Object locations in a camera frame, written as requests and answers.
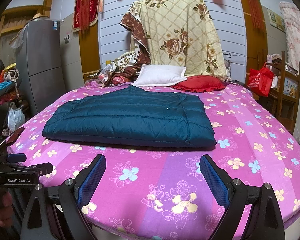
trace white paneled wall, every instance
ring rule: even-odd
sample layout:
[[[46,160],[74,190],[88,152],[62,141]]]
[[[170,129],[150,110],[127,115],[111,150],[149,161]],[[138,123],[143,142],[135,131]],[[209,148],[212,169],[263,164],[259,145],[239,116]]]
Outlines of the white paneled wall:
[[[136,0],[104,0],[103,13],[99,15],[99,46],[101,63],[114,60],[129,51],[130,33],[119,25],[123,15]],[[240,0],[204,0],[208,6],[221,47],[232,56],[232,78],[245,81],[246,35]]]

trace blue comforter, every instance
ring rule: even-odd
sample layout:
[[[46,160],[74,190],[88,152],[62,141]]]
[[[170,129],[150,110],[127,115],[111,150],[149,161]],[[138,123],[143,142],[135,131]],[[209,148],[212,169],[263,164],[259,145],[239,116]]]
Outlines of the blue comforter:
[[[129,86],[60,106],[42,135],[52,140],[151,147],[211,147],[214,131],[197,96]]]

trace bed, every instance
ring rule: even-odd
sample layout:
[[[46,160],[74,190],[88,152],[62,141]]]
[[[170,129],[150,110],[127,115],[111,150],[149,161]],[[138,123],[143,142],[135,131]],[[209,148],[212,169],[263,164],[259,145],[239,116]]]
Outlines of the bed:
[[[271,183],[285,228],[300,217],[300,146],[247,89],[237,84],[228,83],[224,90],[209,93],[143,87],[146,91],[197,95],[215,131],[217,145],[211,151],[145,151],[42,137],[45,123],[63,103],[127,86],[86,86],[66,93],[26,122],[24,132],[8,150],[25,153],[23,164],[27,166],[52,163],[53,172],[40,178],[46,187],[74,178],[97,154],[103,154],[106,171],[82,212],[97,227],[125,239],[209,238],[224,208],[217,205],[200,172],[203,154],[209,154],[232,178],[247,185]],[[235,239],[241,237],[249,211],[247,206]]]

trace human hand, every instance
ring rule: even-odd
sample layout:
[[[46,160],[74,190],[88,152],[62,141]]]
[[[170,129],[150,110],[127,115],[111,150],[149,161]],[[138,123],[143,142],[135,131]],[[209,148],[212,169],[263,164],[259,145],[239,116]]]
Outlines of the human hand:
[[[2,203],[4,205],[3,208],[0,208],[0,226],[1,227],[11,227],[12,225],[12,197],[9,192],[2,196]]]

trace blue gripper pad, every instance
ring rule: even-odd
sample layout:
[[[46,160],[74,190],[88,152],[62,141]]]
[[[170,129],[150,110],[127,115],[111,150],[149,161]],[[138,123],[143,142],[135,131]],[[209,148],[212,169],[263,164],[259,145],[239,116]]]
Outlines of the blue gripper pad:
[[[217,172],[214,170],[205,156],[201,157],[199,164],[200,171],[207,181],[207,184],[218,205],[223,206],[225,209],[227,209],[230,205],[227,187],[222,182]]]
[[[89,165],[89,167],[86,168],[86,169],[91,170],[90,173],[87,176],[84,176],[85,177],[84,181],[77,188],[77,190],[76,189],[74,190],[74,191],[77,191],[77,206],[79,207],[79,209],[82,209],[83,206],[86,206],[89,204],[89,202],[90,202],[94,192],[96,191],[96,188],[106,170],[106,158],[103,155],[101,155],[101,157],[98,159],[97,163],[95,163],[94,167],[91,168],[90,166],[93,163],[94,163],[94,161],[92,161],[92,163]],[[80,173],[76,177],[76,181],[77,181],[77,179],[80,179]]]

